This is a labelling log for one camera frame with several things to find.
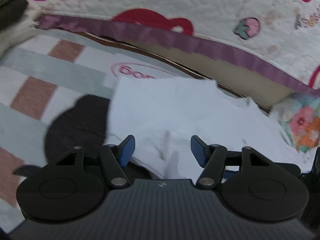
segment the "floral fabric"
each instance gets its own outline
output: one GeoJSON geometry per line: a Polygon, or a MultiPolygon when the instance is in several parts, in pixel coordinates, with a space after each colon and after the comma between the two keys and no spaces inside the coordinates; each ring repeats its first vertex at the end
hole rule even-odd
{"type": "Polygon", "coordinates": [[[319,146],[320,98],[293,94],[275,105],[269,117],[276,119],[297,151],[306,153],[319,146]]]}

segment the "blue gripper pad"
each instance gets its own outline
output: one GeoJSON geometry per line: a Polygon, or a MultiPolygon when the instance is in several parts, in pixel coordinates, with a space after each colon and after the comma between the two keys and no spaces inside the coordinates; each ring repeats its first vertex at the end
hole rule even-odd
{"type": "Polygon", "coordinates": [[[207,145],[198,136],[194,135],[191,137],[190,141],[191,151],[193,156],[196,158],[197,162],[201,167],[206,166],[209,158],[209,145],[207,145]]]}
{"type": "Polygon", "coordinates": [[[133,135],[128,135],[118,146],[118,163],[121,167],[127,166],[136,148],[136,140],[133,135]]]}

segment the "pink flower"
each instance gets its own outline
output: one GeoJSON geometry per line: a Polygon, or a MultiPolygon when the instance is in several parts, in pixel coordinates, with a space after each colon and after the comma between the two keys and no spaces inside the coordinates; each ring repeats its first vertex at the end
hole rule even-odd
{"type": "Polygon", "coordinates": [[[300,135],[307,127],[307,124],[312,120],[313,109],[310,106],[300,108],[299,111],[292,117],[290,128],[295,135],[300,135]]]}

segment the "striped mat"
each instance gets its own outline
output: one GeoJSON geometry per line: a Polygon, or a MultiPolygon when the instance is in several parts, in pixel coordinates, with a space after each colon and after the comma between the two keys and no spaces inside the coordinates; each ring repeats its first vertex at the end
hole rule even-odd
{"type": "MultiPolygon", "coordinates": [[[[24,220],[15,197],[24,177],[13,173],[23,166],[46,165],[47,144],[59,143],[48,139],[50,127],[74,105],[83,102],[87,110],[82,113],[84,119],[97,115],[97,108],[106,111],[105,98],[112,96],[121,75],[188,77],[156,59],[61,30],[38,30],[36,37],[10,49],[0,59],[0,227],[4,231],[11,231],[24,220]],[[88,94],[93,95],[94,104],[88,94]]],[[[103,122],[94,117],[90,121],[100,124],[99,135],[94,126],[81,129],[87,129],[91,137],[104,136],[106,117],[105,112],[102,114],[103,122]]]]}

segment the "white quilt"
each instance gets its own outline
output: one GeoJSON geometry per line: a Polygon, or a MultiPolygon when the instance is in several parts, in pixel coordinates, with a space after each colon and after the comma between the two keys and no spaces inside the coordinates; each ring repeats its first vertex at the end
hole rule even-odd
{"type": "Polygon", "coordinates": [[[314,89],[320,88],[320,0],[37,2],[46,14],[114,19],[222,42],[256,55],[314,89]]]}

